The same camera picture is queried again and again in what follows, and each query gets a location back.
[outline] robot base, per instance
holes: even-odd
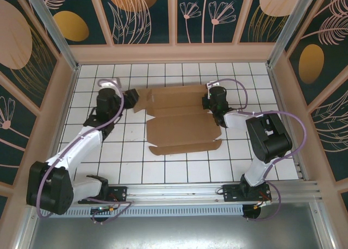
[[[95,199],[103,200],[103,201],[110,201],[114,202],[115,199],[118,202],[125,202],[127,199],[127,187],[126,186],[109,186],[108,190],[106,191],[106,198],[98,198],[94,197]],[[97,202],[88,201],[88,200],[81,200],[78,201],[79,204],[99,204]]]
[[[250,186],[248,192],[243,191],[242,183],[236,185],[223,185],[222,193],[225,202],[253,202],[272,200],[270,187],[263,183],[258,186]]]

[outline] dark green wallpaper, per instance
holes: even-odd
[[[324,0],[289,60],[310,104],[348,65],[348,0]]]
[[[177,42],[232,42],[242,4],[243,0],[178,0]]]
[[[48,0],[46,6],[58,27],[69,32],[62,32],[69,45],[106,44],[92,0]]]
[[[314,4],[315,4],[316,0],[312,0],[312,2],[310,3],[309,7],[307,8],[307,11],[305,12],[301,22],[299,23],[299,25],[297,26],[296,30],[294,31],[293,35],[291,36],[290,40],[288,41],[287,45],[285,46],[285,51],[288,51],[289,47],[291,46],[291,44],[293,43],[295,37],[298,34],[298,31],[300,29],[300,27],[302,27],[303,23],[305,22],[306,18],[308,17],[308,14],[310,13],[310,11],[312,10]]]
[[[6,202],[7,202],[7,197],[0,196],[0,219],[2,216],[2,212],[4,212]]]
[[[30,6],[32,12],[34,13],[34,15],[36,16],[36,19],[38,19],[39,23],[41,24],[41,26],[43,27],[43,29],[45,29],[46,34],[48,35],[49,39],[51,40],[51,42],[53,43],[54,47],[56,48],[56,50],[60,53],[60,49],[58,48],[58,46],[55,44],[54,40],[52,39],[50,33],[47,31],[44,23],[42,22],[41,18],[38,16],[38,14],[36,13],[36,11],[34,10],[33,6],[29,3],[29,0],[26,0],[28,5]]]
[[[12,185],[36,116],[0,86],[0,182]]]
[[[348,80],[312,112],[336,181],[348,177]]]
[[[169,43],[168,0],[102,0],[115,44]]]
[[[0,4],[0,72],[40,107],[57,60],[17,0]]]
[[[276,42],[297,0],[253,0],[240,42]]]
[[[341,196],[342,196],[343,203],[346,206],[346,210],[348,212],[348,192],[342,193]]]

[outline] cardboard flap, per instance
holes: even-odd
[[[152,116],[208,112],[202,108],[202,97],[207,93],[205,85],[137,89],[137,92],[139,100],[134,107],[135,113],[142,109],[147,109]]]
[[[222,144],[222,139],[215,140],[209,143],[171,146],[171,147],[153,147],[150,146],[150,151],[155,155],[171,155],[181,153],[191,153],[200,151],[210,151],[218,149]]]
[[[134,113],[147,108],[147,99],[151,94],[151,89],[137,89],[136,91],[139,95],[139,99],[133,108]]]
[[[208,143],[220,135],[209,113],[155,117],[147,122],[147,141],[158,147]]]
[[[147,108],[147,114],[154,117],[168,117],[177,116],[179,114],[204,114],[209,112],[207,109],[203,109],[201,106],[192,107],[175,107],[175,108],[162,108],[155,109],[153,107]]]
[[[169,109],[199,106],[207,93],[205,85],[181,86],[152,89],[148,96],[148,105],[154,109]]]

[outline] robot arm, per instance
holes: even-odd
[[[82,134],[110,121],[119,111],[121,98],[116,94],[112,83],[102,83],[97,96],[97,107],[93,109],[83,128],[78,135],[62,151],[49,158],[45,163],[35,162],[29,171],[27,203],[36,205],[39,185],[48,168],[67,151],[52,170],[49,178],[43,186],[40,199],[40,208],[52,213],[63,214],[70,205],[82,199],[93,197],[98,200],[106,200],[108,196],[108,180],[99,176],[88,175],[77,181],[73,181],[74,174],[79,163],[89,154],[93,148],[100,145],[114,129],[114,124],[90,132],[74,146],[71,144]],[[124,108],[134,107],[138,101],[136,90],[128,90],[123,93]]]
[[[264,183],[264,174],[273,166],[272,162],[285,156],[293,143],[277,114],[245,114],[230,108],[226,101],[227,91],[218,85],[210,86],[203,97],[203,108],[213,113],[218,126],[248,131],[255,157],[241,182],[246,189]]]

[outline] white tile floor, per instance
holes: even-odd
[[[181,86],[234,78],[247,88],[247,111],[278,110],[266,67],[263,63],[175,63],[84,65],[77,80],[60,149],[80,131],[91,107],[96,105],[99,78],[120,77],[122,89]],[[245,96],[236,83],[222,82],[231,107],[240,107]],[[110,184],[202,183],[239,181],[252,161],[248,134],[221,128],[223,139],[216,151],[176,155],[154,155],[146,141],[145,111],[123,112],[120,122],[105,142],[96,147],[78,166],[76,178],[95,174]],[[269,180],[298,179],[292,159],[273,168]]]

